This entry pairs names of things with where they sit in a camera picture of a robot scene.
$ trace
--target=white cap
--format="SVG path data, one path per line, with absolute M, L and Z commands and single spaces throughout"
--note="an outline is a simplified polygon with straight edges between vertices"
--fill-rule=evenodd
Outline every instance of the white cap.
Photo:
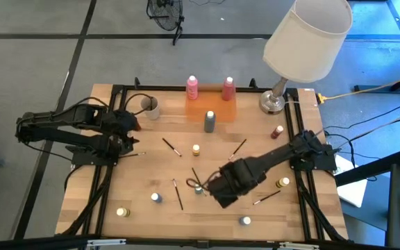
M 153 194 L 151 195 L 151 199 L 152 199 L 153 201 L 158 200 L 158 194 L 157 194 L 157 193 L 153 193 Z
M 282 182 L 284 185 L 290 184 L 290 180 L 289 180 L 287 177 L 282 178 L 281 182 Z
M 208 111 L 207 113 L 206 113 L 206 116 L 208 117 L 208 118 L 213 118 L 214 117 L 214 112 L 213 111 Z
M 249 225 L 251 223 L 251 218 L 245 216 L 245 217 L 243 217 L 242 221 L 244 224 Z
M 124 215 L 126 215 L 127 214 L 127 210 L 125 209 L 125 208 L 118 208 L 117 209 L 117 215 L 118 216 L 124 216 Z
M 277 133 L 280 133 L 280 132 L 283 132 L 283 127 L 282 126 L 277 126 L 277 128 L 276 128 L 276 132 Z

